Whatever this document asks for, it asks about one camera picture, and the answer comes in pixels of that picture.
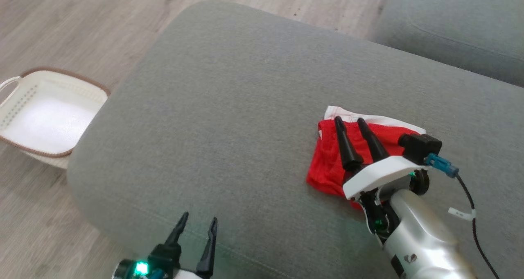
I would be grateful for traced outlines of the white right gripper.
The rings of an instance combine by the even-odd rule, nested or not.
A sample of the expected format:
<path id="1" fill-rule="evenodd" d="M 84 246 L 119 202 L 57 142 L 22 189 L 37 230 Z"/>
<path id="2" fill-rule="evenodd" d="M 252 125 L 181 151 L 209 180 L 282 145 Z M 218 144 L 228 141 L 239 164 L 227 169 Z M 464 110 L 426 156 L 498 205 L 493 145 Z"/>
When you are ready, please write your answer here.
<path id="1" fill-rule="evenodd" d="M 365 212 L 371 234 L 390 235 L 400 223 L 388 200 L 398 190 L 424 195 L 430 186 L 428 167 L 403 156 L 390 156 L 363 118 L 357 123 L 368 144 L 373 164 L 362 169 L 363 158 L 352 145 L 344 120 L 334 118 L 342 168 L 356 173 L 343 184 L 346 199 L 357 202 Z"/>

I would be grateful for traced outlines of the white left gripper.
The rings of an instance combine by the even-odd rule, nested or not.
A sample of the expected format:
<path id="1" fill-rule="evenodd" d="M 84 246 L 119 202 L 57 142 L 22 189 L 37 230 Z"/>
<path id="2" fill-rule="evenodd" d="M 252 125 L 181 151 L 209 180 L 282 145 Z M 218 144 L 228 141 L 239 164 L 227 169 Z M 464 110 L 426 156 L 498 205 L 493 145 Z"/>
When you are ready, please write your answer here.
<path id="1" fill-rule="evenodd" d="M 185 230 L 189 212 L 184 212 L 164 244 L 154 247 L 146 260 L 123 259 L 117 264 L 112 279 L 149 279 L 149 274 L 159 268 L 165 272 L 163 279 L 206 279 L 215 269 L 218 220 L 212 219 L 208 229 L 208 241 L 195 271 L 185 270 L 180 265 L 182 248 L 178 239 Z"/>

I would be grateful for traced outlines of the red shorts with white trim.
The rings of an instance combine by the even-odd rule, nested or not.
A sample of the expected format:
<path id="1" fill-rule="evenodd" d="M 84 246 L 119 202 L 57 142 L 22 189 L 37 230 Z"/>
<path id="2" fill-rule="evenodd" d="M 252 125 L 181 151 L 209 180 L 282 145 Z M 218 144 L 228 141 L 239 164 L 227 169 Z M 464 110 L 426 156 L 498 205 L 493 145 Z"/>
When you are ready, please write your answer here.
<path id="1" fill-rule="evenodd" d="M 342 107 L 327 107 L 324 118 L 318 122 L 318 139 L 306 182 L 314 189 L 329 195 L 344 197 L 346 180 L 335 127 L 335 117 L 341 117 L 348 137 L 356 152 L 363 158 L 363 166 L 373 163 L 369 147 L 359 129 L 357 120 L 362 118 L 391 156 L 401 156 L 404 148 L 398 144 L 402 134 L 425 134 L 424 128 L 391 117 L 354 113 Z"/>

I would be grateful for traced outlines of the grey sofa cushion with seam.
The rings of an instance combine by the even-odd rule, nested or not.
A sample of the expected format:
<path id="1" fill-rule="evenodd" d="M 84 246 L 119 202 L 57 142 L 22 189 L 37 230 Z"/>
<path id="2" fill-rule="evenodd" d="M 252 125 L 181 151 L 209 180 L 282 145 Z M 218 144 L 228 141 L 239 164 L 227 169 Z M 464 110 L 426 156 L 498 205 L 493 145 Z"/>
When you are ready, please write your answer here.
<path id="1" fill-rule="evenodd" d="M 386 0 L 370 39 L 524 87 L 524 0 Z"/>

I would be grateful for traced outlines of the white laundry basket brown rim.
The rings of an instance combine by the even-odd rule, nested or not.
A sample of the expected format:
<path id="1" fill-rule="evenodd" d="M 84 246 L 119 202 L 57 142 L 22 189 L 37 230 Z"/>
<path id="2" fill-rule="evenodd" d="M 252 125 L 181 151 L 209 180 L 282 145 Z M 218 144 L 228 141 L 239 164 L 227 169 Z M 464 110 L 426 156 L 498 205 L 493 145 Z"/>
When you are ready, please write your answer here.
<path id="1" fill-rule="evenodd" d="M 71 153 L 110 96 L 85 76 L 39 67 L 0 83 L 0 141 L 43 163 L 67 169 Z"/>

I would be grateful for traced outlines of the large grey sofa seat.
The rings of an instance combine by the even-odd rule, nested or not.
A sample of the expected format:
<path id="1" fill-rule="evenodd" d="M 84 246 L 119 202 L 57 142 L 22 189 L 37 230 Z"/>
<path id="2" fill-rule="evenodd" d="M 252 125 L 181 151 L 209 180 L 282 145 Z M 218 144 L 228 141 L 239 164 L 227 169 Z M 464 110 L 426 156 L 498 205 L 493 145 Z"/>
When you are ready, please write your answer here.
<path id="1" fill-rule="evenodd" d="M 199 2 L 163 31 L 75 147 L 77 207 L 146 256 L 183 212 L 214 279 L 396 279 L 343 197 L 306 183 L 328 106 L 425 128 L 460 169 L 483 251 L 524 279 L 524 88 L 247 6 Z"/>

